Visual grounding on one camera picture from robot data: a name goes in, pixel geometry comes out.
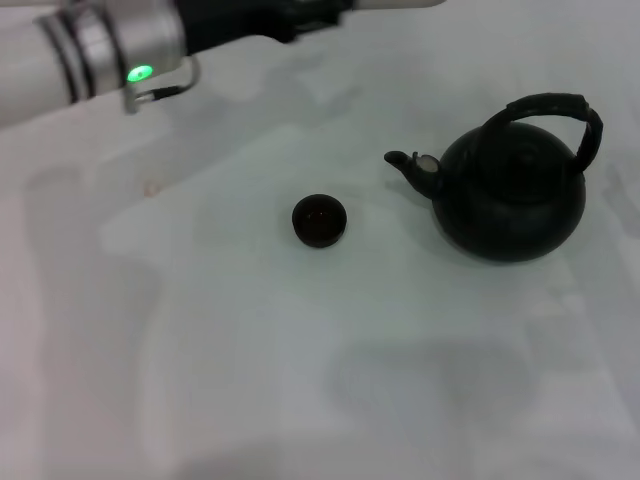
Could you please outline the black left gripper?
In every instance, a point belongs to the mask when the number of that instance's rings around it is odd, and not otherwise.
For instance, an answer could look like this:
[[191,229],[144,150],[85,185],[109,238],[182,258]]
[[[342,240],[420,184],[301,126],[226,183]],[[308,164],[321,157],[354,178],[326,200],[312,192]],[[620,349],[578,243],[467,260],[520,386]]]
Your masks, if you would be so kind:
[[282,44],[331,28],[354,9],[343,0],[179,0],[186,51],[200,53],[245,37],[263,36]]

